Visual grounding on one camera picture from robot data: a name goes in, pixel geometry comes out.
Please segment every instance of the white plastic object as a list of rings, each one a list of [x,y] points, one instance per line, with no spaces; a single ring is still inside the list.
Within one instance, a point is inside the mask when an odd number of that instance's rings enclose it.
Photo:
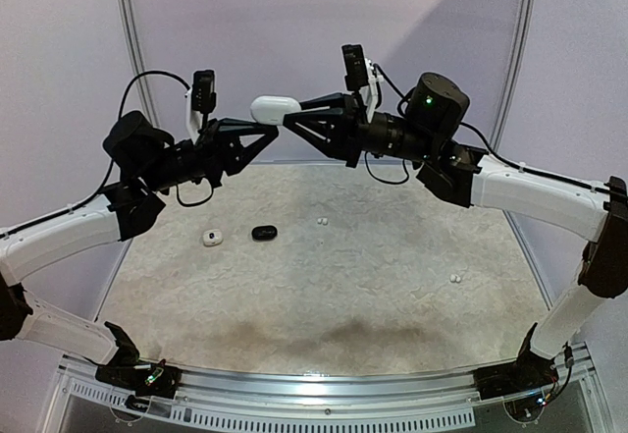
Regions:
[[[608,214],[607,194],[510,168],[487,155],[474,175],[471,203],[508,210],[542,220],[596,242]],[[587,187],[607,188],[602,182],[582,181]]]
[[[582,263],[576,271],[580,274]],[[578,284],[577,277],[562,293],[544,320],[537,325],[530,340],[530,350],[545,359],[552,359],[562,352],[562,346],[585,323],[587,318],[604,302]]]
[[[366,120],[370,123],[373,119],[373,115],[375,114],[375,108],[379,101],[379,91],[377,89],[377,83],[382,82],[384,80],[383,77],[378,75],[375,64],[371,62],[368,58],[365,58],[366,63],[366,75],[368,78],[368,86],[364,86],[368,88],[366,90],[366,97],[364,95],[362,98],[364,99],[364,103],[366,104]]]
[[[16,338],[73,352],[99,364],[108,363],[118,351],[108,328],[77,317],[25,292],[33,314],[28,316]]]
[[[251,103],[251,117],[258,124],[268,126],[280,126],[285,114],[300,111],[298,101],[286,96],[259,96]]]
[[[223,233],[218,230],[208,230],[203,233],[203,244],[205,246],[216,246],[217,244],[221,244],[223,242]]]
[[[72,214],[55,217],[0,239],[0,274],[13,286],[29,274],[100,244],[120,239],[115,212],[104,195],[99,195]]]
[[[185,128],[194,143],[198,140],[198,130],[203,124],[200,112],[192,111],[192,89],[185,94]]]

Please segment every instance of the white backdrop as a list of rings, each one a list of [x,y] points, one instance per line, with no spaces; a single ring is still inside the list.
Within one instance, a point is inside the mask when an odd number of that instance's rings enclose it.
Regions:
[[[499,151],[556,172],[628,179],[628,0],[535,0],[523,64]],[[556,298],[571,282],[584,242],[519,217]],[[617,431],[628,431],[628,295],[586,326]]]
[[[466,120],[493,129],[519,0],[132,0],[147,68],[217,73],[217,117],[248,118],[260,94],[344,91],[340,47],[365,53],[406,91],[426,71],[471,97]],[[176,85],[150,79],[162,127],[184,137]],[[384,110],[397,102],[384,89]],[[323,158],[288,131],[260,157]]]
[[[109,158],[131,67],[116,0],[0,0],[0,227],[83,199]],[[137,104],[130,96],[130,107]],[[25,287],[83,317],[104,297],[121,245],[32,275]],[[61,352],[0,343],[0,431],[30,433],[47,409]]]

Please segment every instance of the small white object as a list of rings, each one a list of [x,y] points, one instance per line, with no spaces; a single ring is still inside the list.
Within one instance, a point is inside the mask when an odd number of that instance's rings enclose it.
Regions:
[[[259,96],[251,103],[251,117],[258,124],[280,126],[284,115],[301,112],[296,99],[284,96]]]
[[[192,88],[190,88],[185,94],[185,128],[193,142],[198,140],[198,130],[201,128],[202,123],[203,118],[200,112],[192,111]]]
[[[366,63],[366,76],[368,78],[369,84],[368,89],[366,90],[366,94],[362,92],[362,98],[364,99],[364,103],[366,104],[366,120],[370,123],[373,120],[373,115],[375,114],[375,109],[377,103],[379,101],[379,91],[377,89],[377,83],[382,82],[384,77],[378,75],[378,72],[375,69],[375,64],[371,62],[368,58],[365,58]]]
[[[223,242],[223,233],[218,230],[208,230],[203,233],[203,244],[205,246],[216,246],[217,244],[221,244]]]

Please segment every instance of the beige carpet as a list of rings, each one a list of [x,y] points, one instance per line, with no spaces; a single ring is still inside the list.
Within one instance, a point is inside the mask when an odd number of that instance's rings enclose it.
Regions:
[[[446,369],[516,356],[546,311],[497,210],[440,202],[414,179],[381,185],[363,167],[257,165],[223,183],[194,209],[165,197],[116,277],[100,320],[144,356],[284,374]],[[252,240],[262,224],[279,229],[273,242]],[[225,241],[204,247],[214,228]]]

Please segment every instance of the robotic arm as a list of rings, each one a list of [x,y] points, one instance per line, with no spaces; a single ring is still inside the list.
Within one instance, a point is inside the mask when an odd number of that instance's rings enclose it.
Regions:
[[[517,359],[475,371],[483,399],[545,386],[558,375],[554,358],[607,298],[628,289],[628,199],[618,178],[582,181],[508,162],[452,139],[469,98],[450,80],[427,73],[404,100],[399,115],[377,112],[383,72],[359,45],[345,45],[345,82],[336,93],[298,102],[262,96],[253,101],[256,123],[209,120],[214,74],[196,72],[187,92],[191,139],[175,143],[134,111],[103,145],[121,170],[120,181],[81,205],[0,231],[0,341],[31,340],[82,355],[98,364],[96,378],[139,396],[172,398],[181,372],[164,361],[146,362],[124,330],[81,319],[25,291],[31,273],[85,249],[125,241],[148,231],[165,203],[157,192],[239,173],[284,126],[328,157],[355,167],[363,151],[412,162],[417,179],[437,198],[463,207],[509,210],[576,233],[588,241],[573,285],[533,326]],[[260,137],[243,146],[245,135]]]
[[[530,329],[517,360],[475,373],[483,399],[551,383],[558,378],[553,360],[566,342],[607,298],[628,289],[625,183],[615,177],[602,183],[559,176],[457,143],[452,137],[469,98],[434,73],[423,74],[404,96],[407,107],[397,108],[399,116],[375,112],[380,98],[373,84],[384,73],[364,58],[360,45],[345,45],[342,51],[350,94],[301,103],[261,96],[251,105],[252,117],[262,124],[283,125],[347,167],[357,165],[362,151],[409,160],[418,170],[416,178],[443,201],[516,212],[585,239],[574,283]]]
[[[123,242],[148,231],[165,203],[156,192],[239,173],[277,136],[274,126],[209,120],[215,105],[213,72],[196,72],[187,92],[188,113],[202,116],[194,141],[175,143],[139,111],[122,117],[103,146],[120,168],[120,181],[100,189],[85,205],[69,205],[33,222],[0,232],[0,341],[14,338],[79,354],[98,365],[96,378],[139,396],[172,398],[181,372],[164,361],[140,361],[124,330],[84,320],[25,291],[33,272],[101,244]],[[248,146],[240,138],[260,135]]]

